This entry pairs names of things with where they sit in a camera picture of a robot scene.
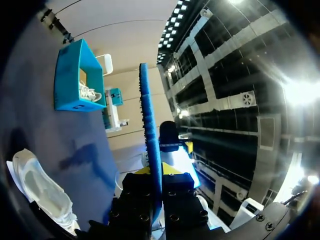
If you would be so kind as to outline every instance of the bright light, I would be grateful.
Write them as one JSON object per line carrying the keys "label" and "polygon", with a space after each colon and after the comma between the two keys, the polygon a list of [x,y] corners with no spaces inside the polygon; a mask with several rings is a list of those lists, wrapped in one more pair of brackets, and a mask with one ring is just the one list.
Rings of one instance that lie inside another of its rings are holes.
{"label": "bright light", "polygon": [[313,185],[316,185],[319,183],[319,178],[317,176],[308,176],[308,181],[313,184]]}
{"label": "bright light", "polygon": [[171,152],[173,158],[173,167],[181,173],[189,173],[194,181],[194,188],[199,187],[200,181],[192,161],[183,146],[180,146],[177,151]]}
{"label": "bright light", "polygon": [[242,3],[244,0],[228,0],[231,4],[240,4]]}
{"label": "bright light", "polygon": [[320,97],[320,83],[289,83],[284,86],[285,98],[293,105],[306,105]]}
{"label": "bright light", "polygon": [[190,114],[189,114],[188,110],[182,110],[181,115],[184,117],[188,117]]}

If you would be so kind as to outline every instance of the led light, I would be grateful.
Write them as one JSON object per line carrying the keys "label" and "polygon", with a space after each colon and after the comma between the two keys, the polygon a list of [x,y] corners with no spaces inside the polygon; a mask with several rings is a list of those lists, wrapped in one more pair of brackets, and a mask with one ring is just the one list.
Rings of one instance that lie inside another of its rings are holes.
{"label": "led light", "polygon": [[293,105],[306,105],[320,97],[320,83],[290,83],[284,88],[287,101]]}
{"label": "led light", "polygon": [[308,176],[308,181],[313,184],[316,185],[319,183],[319,178],[317,176]]}

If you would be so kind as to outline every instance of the shoelace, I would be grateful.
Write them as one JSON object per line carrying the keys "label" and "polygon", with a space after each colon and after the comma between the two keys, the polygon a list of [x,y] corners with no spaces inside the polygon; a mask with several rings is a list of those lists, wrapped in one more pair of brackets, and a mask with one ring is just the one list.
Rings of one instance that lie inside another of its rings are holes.
{"label": "shoelace", "polygon": [[83,98],[89,98],[90,100],[94,100],[96,97],[95,90],[87,87],[82,81],[79,82],[79,91],[81,97]]}

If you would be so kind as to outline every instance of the blue storage bin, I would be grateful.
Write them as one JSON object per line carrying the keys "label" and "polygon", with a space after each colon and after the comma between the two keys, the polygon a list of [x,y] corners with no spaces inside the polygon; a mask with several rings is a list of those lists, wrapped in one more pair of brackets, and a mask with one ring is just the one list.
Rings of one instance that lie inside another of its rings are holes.
{"label": "blue storage bin", "polygon": [[[80,98],[80,69],[86,73],[86,85],[102,98],[92,102]],[[103,68],[84,39],[59,51],[54,76],[54,109],[92,112],[106,107]]]}
{"label": "blue storage bin", "polygon": [[122,100],[122,94],[119,88],[112,88],[110,90],[110,95],[112,98],[112,104],[114,106],[121,106],[124,104],[124,101]]}

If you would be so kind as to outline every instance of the white shoe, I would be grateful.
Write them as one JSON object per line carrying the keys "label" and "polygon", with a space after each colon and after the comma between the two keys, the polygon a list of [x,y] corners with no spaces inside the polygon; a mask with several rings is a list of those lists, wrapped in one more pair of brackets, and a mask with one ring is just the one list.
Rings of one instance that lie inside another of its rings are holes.
{"label": "white shoe", "polygon": [[102,94],[95,92],[93,88],[88,88],[83,82],[79,82],[80,97],[91,102],[97,102],[102,98]]}
{"label": "white shoe", "polygon": [[64,190],[43,170],[37,157],[29,150],[17,152],[12,159],[16,178],[29,202],[38,206],[60,227],[76,236],[80,229],[72,212],[72,201]]}

